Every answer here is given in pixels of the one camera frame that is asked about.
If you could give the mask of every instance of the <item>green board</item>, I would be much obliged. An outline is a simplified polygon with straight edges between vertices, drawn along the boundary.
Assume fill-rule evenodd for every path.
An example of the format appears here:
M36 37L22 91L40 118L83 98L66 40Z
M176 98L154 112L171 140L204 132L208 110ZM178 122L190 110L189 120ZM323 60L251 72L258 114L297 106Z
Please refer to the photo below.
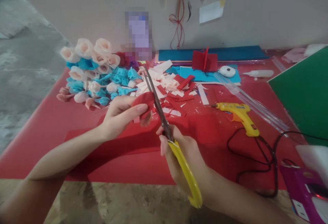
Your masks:
M305 134L328 138L328 47L269 81L270 86ZM327 141L306 137L309 144Z

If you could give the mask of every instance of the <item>hand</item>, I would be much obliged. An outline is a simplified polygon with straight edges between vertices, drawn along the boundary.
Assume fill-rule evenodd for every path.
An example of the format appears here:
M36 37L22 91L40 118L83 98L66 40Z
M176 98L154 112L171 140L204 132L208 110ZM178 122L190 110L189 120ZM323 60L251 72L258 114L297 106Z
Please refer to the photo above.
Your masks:
M115 139L126 126L135 118L147 110L147 104L138 104L131 107L136 97L118 96L110 104L105 119L98 129L104 141ZM144 120L140 120L140 125L149 124L151 113Z
M170 125L173 138L175 138L181 151L186 158L192 173L197 181L198 187L201 191L204 204L211 195L211 169L205 164L201 153L199 152L197 142L189 136L183 136L180 130ZM175 183L189 196L191 196L190 188L187 180L182 172L177 158L174 156L170 146L168 145L167 138L162 135L163 127L159 127L156 134L159 135L161 141L161 156L166 157L171 176Z

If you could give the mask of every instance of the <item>white glue bottle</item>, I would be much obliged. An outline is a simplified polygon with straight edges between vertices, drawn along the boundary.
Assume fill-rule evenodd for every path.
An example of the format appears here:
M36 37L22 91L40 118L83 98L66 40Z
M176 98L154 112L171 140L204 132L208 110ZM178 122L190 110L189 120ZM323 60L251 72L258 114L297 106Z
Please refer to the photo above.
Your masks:
M252 70L251 72L243 73L251 77L271 77L273 76L273 70Z

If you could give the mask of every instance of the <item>red tablecloth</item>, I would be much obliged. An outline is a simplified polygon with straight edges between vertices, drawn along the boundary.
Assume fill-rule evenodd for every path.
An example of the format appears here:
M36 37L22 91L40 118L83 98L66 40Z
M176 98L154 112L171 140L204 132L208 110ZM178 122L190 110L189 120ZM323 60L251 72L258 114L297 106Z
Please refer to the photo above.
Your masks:
M240 74L256 69L272 69L275 75L280 73L271 61L267 61L265 65L240 65L238 67ZM97 125L103 115L102 113L95 115L98 110L89 111L82 104L75 103L73 99L70 102L57 100L56 95L59 89L66 85L67 77L68 70L63 73L20 133L1 155L0 178L24 178L44 154L64 142L67 134L72 137ZM241 78L241 88L244 91L266 105L291 126L291 130L295 130L291 119L266 80L254 81L253 78L242 75ZM224 86L204 86L208 88L205 91L210 103L240 103L240 100L230 94ZM221 111L204 106L198 95L194 100L186 103L183 107L188 112L186 117L170 117L168 120L170 123L176 123L185 135L192 136L198 141L204 160L210 167L230 180L235 180L237 173L242 170L266 168L228 151L227 139L237 128L242 127L241 123L231 123ZM260 134L272 145L279 133L253 111L249 112L249 116L260 130ZM67 180L174 184L165 158L160 156L159 139L154 134L159 126L156 116L149 128L141 129L138 124L130 124L128 130L120 138L103 144L78 165ZM291 139L282 139L277 149L279 162L282 158L288 158L303 165L295 150L295 144ZM231 142L231 147L240 153L264 160L254 139L242 132ZM241 183L251 188L273 188L273 174L272 172L249 174L242 178ZM280 174L279 187L285 189Z

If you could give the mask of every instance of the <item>yellow scissors handle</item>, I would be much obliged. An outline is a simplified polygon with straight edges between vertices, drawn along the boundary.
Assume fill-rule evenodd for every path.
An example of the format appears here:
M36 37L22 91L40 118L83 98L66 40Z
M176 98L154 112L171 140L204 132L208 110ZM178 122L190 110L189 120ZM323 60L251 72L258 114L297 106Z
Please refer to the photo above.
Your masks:
M188 182L188 185L189 185L189 188L190 188L190 191L192 194L192 197L188 196L190 204L192 206L194 206L195 208L199 209L203 205L203 199L202 199L201 191L199 190L197 181L196 181L193 173L191 172L189 164L180 149L178 141L174 140L174 143L168 142L168 144L170 145L170 147L173 151L173 154L178 159L178 162L183 171L183 174Z

